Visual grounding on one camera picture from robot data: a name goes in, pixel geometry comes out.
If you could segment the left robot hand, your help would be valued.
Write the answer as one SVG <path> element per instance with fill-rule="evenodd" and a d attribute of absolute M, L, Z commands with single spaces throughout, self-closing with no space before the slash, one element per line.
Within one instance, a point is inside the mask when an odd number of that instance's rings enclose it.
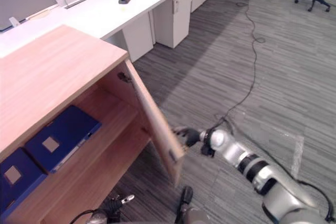
<path fill-rule="evenodd" d="M 123 205 L 132 201 L 135 195 L 131 194 L 125 197 L 117 195 L 116 198 L 108 198 L 104 200 L 102 206 L 107 213 L 107 223 L 117 223 L 120 222 L 121 218 L 121 208 Z"/>

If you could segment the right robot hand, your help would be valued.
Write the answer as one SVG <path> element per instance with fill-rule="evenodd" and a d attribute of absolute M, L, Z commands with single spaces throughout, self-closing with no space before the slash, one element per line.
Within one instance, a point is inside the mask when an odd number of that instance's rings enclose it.
<path fill-rule="evenodd" d="M 188 126 L 177 126 L 173 129 L 173 133 L 185 139 L 185 142 L 182 146 L 184 151 L 187 151 L 197 143 L 201 144 L 200 150 L 202 150 L 204 147 L 204 137 L 206 130 L 196 130 Z"/>

